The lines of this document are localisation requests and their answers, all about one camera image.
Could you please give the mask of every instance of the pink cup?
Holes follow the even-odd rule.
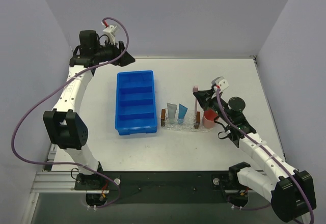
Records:
[[[218,115],[211,109],[204,111],[203,113],[203,126],[207,129],[211,129],[215,126],[214,119]]]

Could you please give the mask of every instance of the white table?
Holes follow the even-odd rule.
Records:
[[[117,73],[153,70],[157,133],[119,136],[115,129]],[[137,59],[126,67],[107,65],[96,70],[88,85],[80,117],[89,130],[89,145],[105,171],[226,171],[246,161],[260,168],[228,139],[220,140],[216,128],[208,133],[168,131],[160,127],[160,110],[166,103],[181,103],[193,110],[193,85],[210,88],[211,81],[224,76],[230,86],[223,93],[228,101],[241,97],[244,114],[262,139],[283,158],[283,150],[270,114],[253,60],[249,59]],[[72,161],[58,149],[55,162]],[[53,171],[70,171],[71,165],[54,165]]]

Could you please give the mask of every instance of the blue container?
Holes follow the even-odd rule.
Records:
[[[156,132],[153,71],[118,73],[115,128],[119,135]]]

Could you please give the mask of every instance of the purple cable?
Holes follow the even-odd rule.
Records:
[[[233,127],[234,129],[236,129],[237,131],[239,131],[243,136],[245,136],[246,138],[248,138],[250,141],[252,141],[254,144],[259,144],[257,141],[255,141],[253,138],[251,138],[250,136],[248,136],[244,131],[242,131],[241,129],[239,129],[237,126],[235,126],[228,118],[228,116],[226,115],[226,113],[224,112],[224,108],[222,106],[222,103],[221,103],[221,98],[220,96],[216,96],[217,100],[218,100],[218,104],[219,104],[219,107],[220,107],[220,110],[223,114],[223,117],[225,118],[225,120],[227,121],[227,123]],[[269,156],[273,159],[273,161],[291,178],[292,182],[296,185],[296,187],[298,188],[299,192],[301,193],[302,197],[304,198],[306,204],[307,204],[307,207],[308,207],[308,210],[309,210],[309,213],[310,213],[310,222],[309,224],[313,224],[314,221],[315,221],[315,217],[314,217],[314,213],[313,213],[313,210],[312,210],[312,207],[309,203],[309,200],[307,198],[307,196],[305,195],[305,192],[303,191],[303,189],[301,188],[301,186],[299,185],[299,183],[295,180],[295,178],[293,177],[293,175],[263,146],[263,145],[259,145],[259,147]],[[298,220],[294,220],[296,223],[299,223],[299,224],[303,224],[302,222],[298,221]]]
[[[54,94],[56,94],[57,92],[59,92],[61,89],[63,89],[66,85],[68,85],[69,83],[71,83],[74,79],[76,79],[78,76],[80,76],[81,74],[85,73],[86,71],[89,71],[89,70],[92,70],[92,69],[96,69],[98,67],[101,67],[101,66],[104,66],[104,65],[108,65],[110,63],[113,63],[115,61],[117,61],[119,58],[121,58],[126,52],[127,52],[127,48],[129,46],[129,34],[128,34],[128,31],[126,29],[126,27],[120,22],[118,21],[117,19],[114,19],[114,18],[111,18],[111,17],[107,17],[107,18],[104,18],[102,20],[102,22],[104,22],[105,20],[113,20],[115,21],[116,23],[118,23],[124,30],[125,34],[126,34],[126,38],[127,38],[127,42],[126,42],[126,46],[125,46],[125,49],[121,52],[121,54],[119,56],[117,56],[115,59],[111,60],[111,61],[108,61],[108,62],[105,62],[105,63],[102,63],[102,64],[99,64],[99,65],[94,65],[92,67],[89,67],[85,70],[82,70],[81,72],[75,74],[70,80],[66,81],[62,86],[60,86],[58,89],[56,89],[54,92],[52,92],[50,95],[46,96],[45,98],[43,98],[42,100],[40,100],[39,102],[37,102],[33,107],[31,107],[24,115],[23,117],[19,120],[18,124],[16,125],[15,127],[15,130],[14,132],[12,133],[12,137],[11,137],[11,150],[12,152],[14,153],[14,155],[26,162],[26,163],[29,163],[29,164],[38,164],[38,165],[55,165],[55,164],[69,164],[69,165],[77,165],[77,166],[80,166],[80,167],[83,167],[84,169],[90,171],[90,172],[93,172],[105,179],[107,179],[108,181],[112,182],[117,188],[118,188],[118,191],[119,191],[119,194],[118,194],[118,197],[115,198],[114,200],[110,201],[110,202],[107,202],[106,204],[104,205],[101,205],[101,206],[98,206],[97,208],[103,208],[103,207],[106,207],[112,203],[114,203],[115,201],[117,201],[120,197],[120,193],[121,193],[121,190],[119,188],[119,186],[112,180],[110,179],[109,177],[105,176],[104,174],[100,173],[100,172],[97,172],[95,170],[92,170],[90,168],[88,168],[87,166],[84,166],[80,163],[75,163],[75,162],[38,162],[38,161],[32,161],[32,160],[28,160],[28,159],[25,159],[23,158],[20,154],[18,154],[18,152],[16,151],[16,148],[15,148],[15,138],[16,138],[16,135],[17,135],[17,132],[18,132],[18,129],[19,127],[22,125],[23,121],[26,119],[26,117],[37,107],[39,106],[41,103],[45,102],[46,100],[48,100],[50,97],[52,97]]]
[[[239,210],[244,210],[244,211],[255,211],[255,210],[262,210],[262,209],[266,209],[266,208],[268,208],[269,206],[270,206],[270,203],[268,203],[267,205],[264,205],[264,206],[260,206],[260,207],[254,207],[254,208],[241,208],[241,207],[239,207],[239,206],[236,206],[236,205],[233,205],[235,208],[237,208],[237,209],[239,209]]]

